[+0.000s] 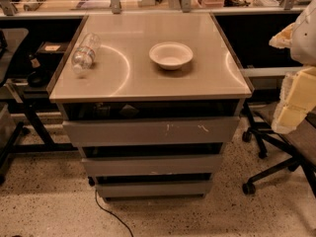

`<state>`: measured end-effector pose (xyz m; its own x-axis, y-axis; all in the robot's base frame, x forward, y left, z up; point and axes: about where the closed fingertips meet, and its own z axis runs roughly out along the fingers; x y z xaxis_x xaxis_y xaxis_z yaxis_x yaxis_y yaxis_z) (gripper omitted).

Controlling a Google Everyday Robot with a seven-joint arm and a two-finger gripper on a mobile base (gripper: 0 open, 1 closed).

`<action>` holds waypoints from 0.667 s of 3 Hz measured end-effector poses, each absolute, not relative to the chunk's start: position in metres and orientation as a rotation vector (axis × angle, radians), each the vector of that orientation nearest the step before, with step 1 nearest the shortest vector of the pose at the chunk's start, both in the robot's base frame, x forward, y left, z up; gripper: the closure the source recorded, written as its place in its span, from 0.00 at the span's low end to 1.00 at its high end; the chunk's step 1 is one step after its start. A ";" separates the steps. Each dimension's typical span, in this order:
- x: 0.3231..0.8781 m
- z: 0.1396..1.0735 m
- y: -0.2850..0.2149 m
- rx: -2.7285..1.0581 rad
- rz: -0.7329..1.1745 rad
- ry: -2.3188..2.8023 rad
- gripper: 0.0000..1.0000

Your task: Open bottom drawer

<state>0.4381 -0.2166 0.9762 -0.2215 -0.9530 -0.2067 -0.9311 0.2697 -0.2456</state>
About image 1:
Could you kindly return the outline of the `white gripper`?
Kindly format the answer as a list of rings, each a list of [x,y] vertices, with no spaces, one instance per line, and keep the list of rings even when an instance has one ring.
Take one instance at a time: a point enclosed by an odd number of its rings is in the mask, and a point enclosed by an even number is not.
[[[296,73],[286,73],[273,115],[273,131],[288,134],[296,130],[315,107],[316,67],[308,66]]]

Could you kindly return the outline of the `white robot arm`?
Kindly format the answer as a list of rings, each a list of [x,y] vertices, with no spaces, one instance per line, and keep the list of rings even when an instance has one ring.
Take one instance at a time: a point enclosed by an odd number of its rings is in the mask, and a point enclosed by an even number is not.
[[[272,129],[290,133],[316,107],[316,8],[312,1],[296,21],[273,36],[269,45],[289,48],[290,57],[304,68],[287,73],[282,80],[279,102],[273,115]]]

